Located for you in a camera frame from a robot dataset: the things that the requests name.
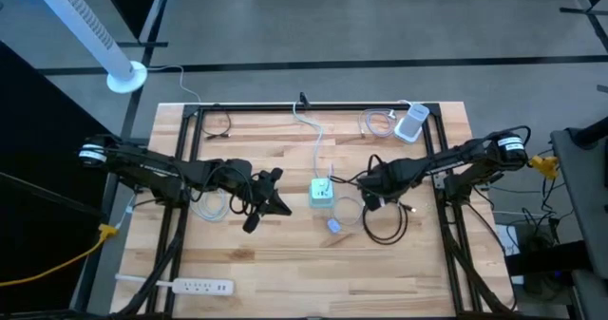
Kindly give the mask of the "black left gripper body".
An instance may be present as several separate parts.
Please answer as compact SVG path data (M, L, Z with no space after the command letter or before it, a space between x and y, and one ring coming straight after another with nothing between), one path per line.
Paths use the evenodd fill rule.
M276 182L281 178L283 170L280 168L274 168L271 172L262 170L256 175L257 179L246 176L239 170L237 170L237 172L244 180L245 192L241 199L251 207L250 213L242 226L242 230L251 234L256 229L261 218L267 216L265 214L266 204L273 191L277 190Z

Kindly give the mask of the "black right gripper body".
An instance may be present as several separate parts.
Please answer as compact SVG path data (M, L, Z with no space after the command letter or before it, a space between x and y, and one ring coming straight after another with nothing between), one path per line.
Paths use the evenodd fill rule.
M356 180L369 211L374 212L388 203L399 202L397 182L401 163L401 160L379 163Z

